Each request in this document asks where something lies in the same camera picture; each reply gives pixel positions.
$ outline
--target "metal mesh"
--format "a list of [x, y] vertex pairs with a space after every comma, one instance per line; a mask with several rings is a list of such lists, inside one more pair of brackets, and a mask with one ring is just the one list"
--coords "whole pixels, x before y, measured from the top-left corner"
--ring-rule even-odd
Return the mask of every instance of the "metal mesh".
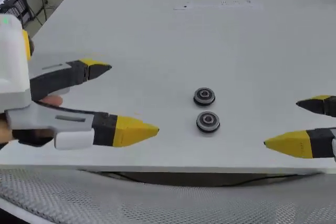
[[145, 185], [76, 170], [0, 170], [0, 197], [64, 224], [335, 224], [336, 176], [273, 185]]

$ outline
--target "white table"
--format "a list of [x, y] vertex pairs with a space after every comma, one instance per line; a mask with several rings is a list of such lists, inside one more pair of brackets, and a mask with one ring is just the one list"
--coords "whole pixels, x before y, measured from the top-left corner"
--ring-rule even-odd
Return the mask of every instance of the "white table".
[[[218, 4], [226, 1], [226, 8]], [[233, 6], [238, 1], [240, 7]], [[288, 131], [336, 119], [295, 105], [336, 94], [336, 0], [65, 0], [34, 37], [40, 64], [91, 56], [113, 69], [75, 87], [64, 106], [133, 116], [160, 127], [125, 148], [58, 151], [8, 144], [0, 164], [160, 172], [336, 172], [333, 159], [264, 147]], [[174, 10], [193, 2], [194, 8]], [[196, 128], [209, 87], [221, 127]]]

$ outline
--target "ball bearing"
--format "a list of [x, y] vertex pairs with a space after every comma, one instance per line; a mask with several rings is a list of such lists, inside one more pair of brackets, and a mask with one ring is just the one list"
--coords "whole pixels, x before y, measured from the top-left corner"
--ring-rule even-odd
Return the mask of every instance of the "ball bearing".
[[210, 106], [215, 99], [215, 93], [209, 88], [197, 89], [194, 94], [194, 102], [198, 106]]
[[202, 132], [215, 132], [220, 126], [219, 117], [211, 111], [202, 112], [197, 117], [196, 125]]

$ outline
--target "human hand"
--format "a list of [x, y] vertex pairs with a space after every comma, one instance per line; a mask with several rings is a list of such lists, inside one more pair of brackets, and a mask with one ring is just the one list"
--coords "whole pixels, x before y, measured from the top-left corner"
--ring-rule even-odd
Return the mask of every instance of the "human hand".
[[[63, 99], [57, 95], [50, 95], [42, 99], [41, 102], [54, 106], [60, 106], [63, 102]], [[53, 132], [50, 130], [37, 130], [37, 134], [41, 137], [53, 136]], [[8, 127], [5, 115], [0, 114], [0, 144], [7, 143], [11, 140], [14, 140], [12, 130]]]

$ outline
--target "finger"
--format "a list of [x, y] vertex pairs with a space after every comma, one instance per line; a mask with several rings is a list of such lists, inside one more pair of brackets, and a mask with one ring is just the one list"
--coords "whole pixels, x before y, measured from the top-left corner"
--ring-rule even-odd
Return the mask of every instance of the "finger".
[[41, 100], [41, 102], [48, 103], [54, 106], [60, 106], [63, 103], [62, 97], [58, 95], [49, 95]]
[[0, 143], [7, 143], [13, 140], [12, 131], [5, 119], [0, 115]]

